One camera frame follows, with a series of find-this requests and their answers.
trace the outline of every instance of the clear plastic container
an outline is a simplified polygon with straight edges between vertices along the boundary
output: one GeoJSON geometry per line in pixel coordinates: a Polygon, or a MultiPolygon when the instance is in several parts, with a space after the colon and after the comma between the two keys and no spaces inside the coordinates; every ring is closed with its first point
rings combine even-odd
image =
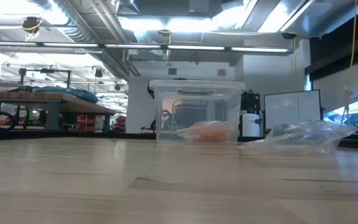
{"type": "Polygon", "coordinates": [[[245,84],[153,80],[157,141],[236,143],[245,84]]]}

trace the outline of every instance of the table leg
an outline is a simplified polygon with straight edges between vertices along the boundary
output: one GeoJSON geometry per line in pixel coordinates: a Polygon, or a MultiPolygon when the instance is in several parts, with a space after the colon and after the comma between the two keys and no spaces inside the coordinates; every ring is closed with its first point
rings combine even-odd
{"type": "Polygon", "coordinates": [[[59,130],[60,103],[48,103],[45,129],[59,130]]]}
{"type": "Polygon", "coordinates": [[[108,133],[110,131],[110,116],[111,114],[104,115],[103,132],[108,133]]]}

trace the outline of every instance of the workbench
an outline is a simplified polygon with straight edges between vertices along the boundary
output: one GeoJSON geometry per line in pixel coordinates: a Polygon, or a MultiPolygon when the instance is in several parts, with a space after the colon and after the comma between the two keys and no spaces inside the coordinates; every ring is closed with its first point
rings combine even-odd
{"type": "Polygon", "coordinates": [[[358,223],[358,149],[0,141],[0,223],[358,223]]]}
{"type": "Polygon", "coordinates": [[[110,116],[115,110],[63,93],[0,92],[0,102],[47,110],[45,129],[59,129],[59,114],[76,113],[104,116],[104,132],[109,131],[110,116]]]}

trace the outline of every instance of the yellow cable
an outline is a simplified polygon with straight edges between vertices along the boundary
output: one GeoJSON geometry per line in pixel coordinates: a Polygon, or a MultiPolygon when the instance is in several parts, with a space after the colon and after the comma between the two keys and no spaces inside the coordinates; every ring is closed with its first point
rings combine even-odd
{"type": "Polygon", "coordinates": [[[351,55],[351,64],[349,66],[349,79],[347,81],[347,90],[345,90],[345,107],[343,109],[341,125],[343,124],[343,119],[345,117],[345,111],[349,113],[349,89],[352,84],[353,77],[353,61],[354,61],[354,51],[356,47],[356,27],[357,27],[357,0],[354,0],[354,20],[353,20],[353,36],[352,36],[352,55],[351,55]]]}
{"type": "Polygon", "coordinates": [[[23,28],[24,30],[36,29],[36,28],[38,28],[38,27],[41,25],[42,21],[43,21],[43,19],[41,18],[41,21],[40,21],[36,26],[31,27],[31,28],[25,28],[25,27],[23,27],[24,21],[22,21],[22,28],[23,28]]]}
{"type": "Polygon", "coordinates": [[[27,42],[28,40],[34,39],[34,36],[32,35],[34,33],[35,29],[32,30],[31,34],[29,34],[29,36],[25,39],[24,42],[27,42]]]}
{"type": "Polygon", "coordinates": [[[292,39],[293,40],[293,63],[294,63],[294,69],[295,69],[295,91],[296,91],[296,86],[298,85],[298,79],[296,77],[296,41],[295,38],[292,39]]]}

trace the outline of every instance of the black machine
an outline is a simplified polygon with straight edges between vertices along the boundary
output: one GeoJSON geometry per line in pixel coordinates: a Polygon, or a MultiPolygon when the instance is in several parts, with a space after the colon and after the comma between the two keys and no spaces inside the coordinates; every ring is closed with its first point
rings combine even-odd
{"type": "MultiPolygon", "coordinates": [[[[256,114],[259,117],[260,114],[260,95],[259,93],[254,93],[253,90],[245,91],[241,95],[241,113],[240,113],[240,136],[246,136],[246,133],[243,133],[243,124],[244,124],[244,116],[246,114],[256,114]]],[[[260,124],[260,118],[252,119],[252,123],[260,124]]]]}

